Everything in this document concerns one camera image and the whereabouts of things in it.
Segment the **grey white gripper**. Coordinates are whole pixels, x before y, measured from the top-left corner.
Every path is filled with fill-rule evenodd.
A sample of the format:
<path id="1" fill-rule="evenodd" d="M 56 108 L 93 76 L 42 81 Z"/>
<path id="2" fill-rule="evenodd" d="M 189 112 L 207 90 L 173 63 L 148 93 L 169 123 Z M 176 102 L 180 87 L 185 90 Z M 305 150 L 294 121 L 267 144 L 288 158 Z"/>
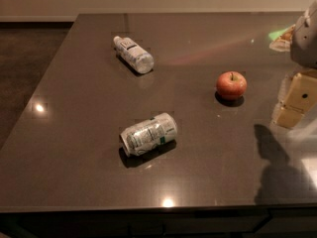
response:
<path id="1" fill-rule="evenodd" d="M 298 18 L 295 26 L 272 32 L 269 48 L 289 52 L 301 66 L 317 68 L 317 1 Z M 295 127 L 317 104 L 317 71 L 301 70 L 281 82 L 272 121 L 284 128 Z"/>

